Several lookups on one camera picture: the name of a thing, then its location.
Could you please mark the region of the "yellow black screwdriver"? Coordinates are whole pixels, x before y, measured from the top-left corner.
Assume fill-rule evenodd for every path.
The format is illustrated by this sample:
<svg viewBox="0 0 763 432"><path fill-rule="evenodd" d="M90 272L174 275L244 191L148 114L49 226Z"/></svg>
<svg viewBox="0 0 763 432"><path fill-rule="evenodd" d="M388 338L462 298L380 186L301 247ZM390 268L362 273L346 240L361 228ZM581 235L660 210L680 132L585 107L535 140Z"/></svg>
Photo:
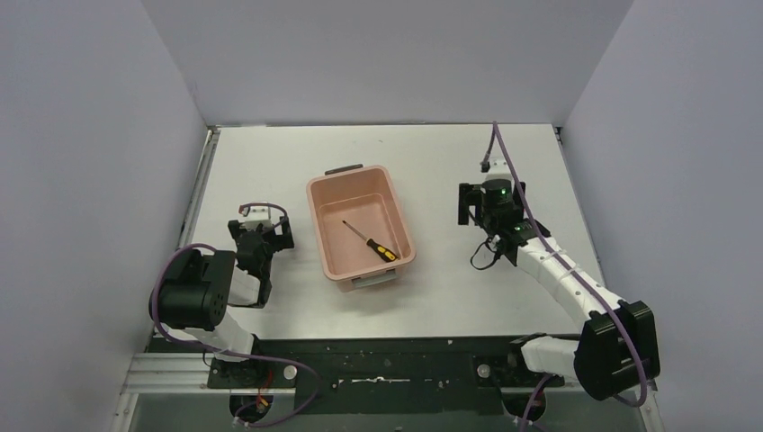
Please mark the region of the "yellow black screwdriver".
<svg viewBox="0 0 763 432"><path fill-rule="evenodd" d="M374 239L365 236L361 231L359 231L357 228L355 228L346 220L342 220L342 223L346 227L348 227L355 235L357 235L360 239L362 239L365 245L368 248L370 248L373 251L373 253L376 254L384 262L391 263L399 259L399 257L391 249L376 242Z"/></svg>

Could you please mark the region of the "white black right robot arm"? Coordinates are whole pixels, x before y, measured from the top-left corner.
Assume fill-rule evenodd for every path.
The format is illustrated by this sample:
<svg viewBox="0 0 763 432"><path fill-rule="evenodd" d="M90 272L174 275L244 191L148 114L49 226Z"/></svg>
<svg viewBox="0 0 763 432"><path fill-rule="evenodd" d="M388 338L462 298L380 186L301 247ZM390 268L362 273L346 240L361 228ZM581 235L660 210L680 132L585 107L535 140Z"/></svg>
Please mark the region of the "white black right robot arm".
<svg viewBox="0 0 763 432"><path fill-rule="evenodd" d="M628 302L597 282L559 246L522 201L525 184L507 179L461 183L458 222L486 234L493 259L508 260L532 276L572 319L573 339L535 333L520 338L512 354L520 367L571 379L597 401L641 386L661 372L652 310Z"/></svg>

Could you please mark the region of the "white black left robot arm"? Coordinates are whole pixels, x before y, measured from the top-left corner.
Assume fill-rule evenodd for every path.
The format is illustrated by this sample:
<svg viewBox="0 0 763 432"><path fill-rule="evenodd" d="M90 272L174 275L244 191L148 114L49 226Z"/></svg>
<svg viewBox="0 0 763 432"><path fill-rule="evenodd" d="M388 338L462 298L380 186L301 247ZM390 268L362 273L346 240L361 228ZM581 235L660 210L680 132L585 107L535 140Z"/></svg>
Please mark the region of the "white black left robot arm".
<svg viewBox="0 0 763 432"><path fill-rule="evenodd" d="M229 306L262 309L272 291L274 255L293 249L290 222L230 220L233 250L202 243L177 250L157 279L149 316L167 340L199 347L230 363L261 360L257 338L228 313Z"/></svg>

